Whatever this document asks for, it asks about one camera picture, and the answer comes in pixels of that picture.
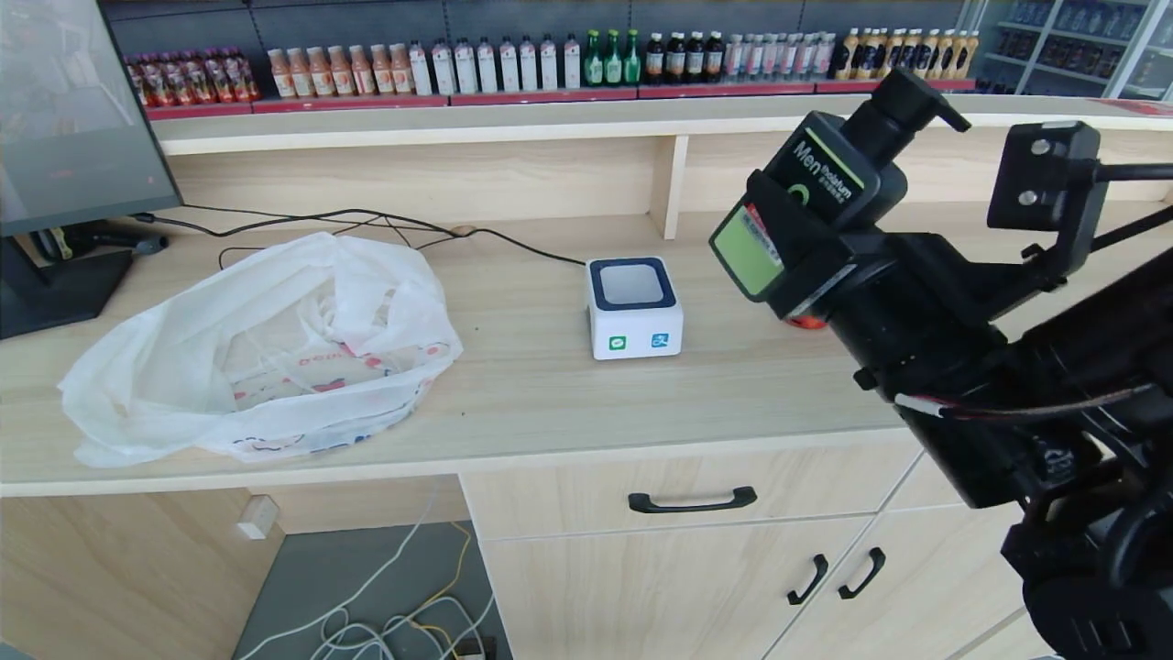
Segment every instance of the black cable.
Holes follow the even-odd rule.
[[[1140,219],[1134,219],[1124,226],[1117,226],[1107,233],[1097,236],[1092,239],[1091,251],[1094,252],[1097,250],[1103,250],[1104,247],[1114,245],[1120,240],[1132,238],[1133,236],[1148,231],[1150,229],[1157,229],[1171,219],[1173,219],[1173,206],[1166,206],[1159,211],[1148,213]]]
[[[1173,179],[1173,163],[1101,164],[1096,181],[1166,181]]]

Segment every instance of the green bottle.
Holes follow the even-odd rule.
[[[628,30],[628,55],[623,57],[623,83],[639,84],[639,30]]]
[[[618,87],[623,82],[623,59],[619,55],[619,30],[606,30],[606,61],[603,62],[603,72],[606,83],[610,87]]]
[[[583,77],[586,87],[603,84],[603,57],[598,54],[598,30],[586,30],[586,56],[583,57]]]

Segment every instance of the monitor stand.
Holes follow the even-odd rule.
[[[11,236],[0,250],[0,340],[96,317],[131,259],[120,250],[38,267]]]

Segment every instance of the gray floor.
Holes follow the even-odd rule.
[[[469,532],[470,523],[462,523]],[[364,581],[389,559],[411,526],[379,530],[354,530],[286,537],[273,569],[257,598],[249,622],[240,635],[236,655],[251,651],[266,637],[311,621],[335,604],[348,598]],[[406,614],[452,580],[465,536],[448,523],[423,525],[407,544],[394,565],[371,584],[350,607],[351,621],[361,621],[375,630],[394,614]],[[452,590],[475,620],[490,596],[484,563],[476,546],[469,544],[460,580]],[[330,632],[338,630],[341,617],[332,621]],[[421,624],[442,627],[450,635],[460,634],[468,624],[450,604],[441,604],[418,618]],[[438,660],[439,652],[423,633],[402,627],[391,635],[395,660]],[[497,655],[511,660],[501,618],[496,607],[481,624],[482,635],[496,638]],[[308,660],[321,642],[319,627],[290,635],[266,645],[252,660]],[[354,652],[335,652],[331,660],[351,660]],[[378,660],[374,649],[361,660]]]

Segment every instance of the counter top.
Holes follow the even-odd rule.
[[[1159,206],[1114,203],[1101,230]],[[164,252],[136,260],[100,318],[0,343],[0,495],[320,483],[564,462],[597,453],[665,456],[698,444],[886,442],[904,433],[879,397],[853,385],[855,365],[832,333],[789,327],[738,293],[704,241],[717,218],[682,217],[672,241],[662,240],[643,216],[494,225],[578,258],[662,254],[685,309],[678,358],[595,362],[582,268],[481,234],[425,251],[466,351],[402,424],[353,448],[267,464],[187,450],[133,468],[88,469],[73,457],[80,433],[62,414],[55,388],[74,361],[120,320],[213,272],[224,246],[269,245],[301,232],[177,237]],[[586,223],[592,231],[583,231]],[[884,226],[941,231],[970,258],[1012,260],[1023,245],[1039,240],[1035,233],[986,229],[978,204],[904,204]],[[388,229],[355,233],[395,239]],[[1003,325],[1017,334],[1171,243],[1167,226],[1152,239],[1096,254],[1069,286],[1016,309]],[[230,252],[228,260],[243,253]]]
[[[170,156],[279,149],[453,144],[789,130],[811,110],[849,115],[868,96],[792,95],[484,107],[325,110],[161,121]],[[954,94],[974,125],[1094,120],[1101,130],[1173,130],[1173,120],[1090,98]]]

